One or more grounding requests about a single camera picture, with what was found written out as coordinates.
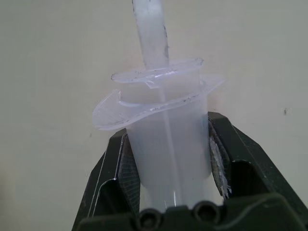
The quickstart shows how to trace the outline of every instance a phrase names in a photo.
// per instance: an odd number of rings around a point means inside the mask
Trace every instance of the beige wall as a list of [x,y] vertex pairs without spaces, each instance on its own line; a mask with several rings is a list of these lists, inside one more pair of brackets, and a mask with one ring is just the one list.
[[[210,110],[259,142],[308,205],[305,0],[164,0],[171,59],[227,82]],[[0,224],[70,230],[113,132],[92,110],[142,65],[131,0],[0,1]]]

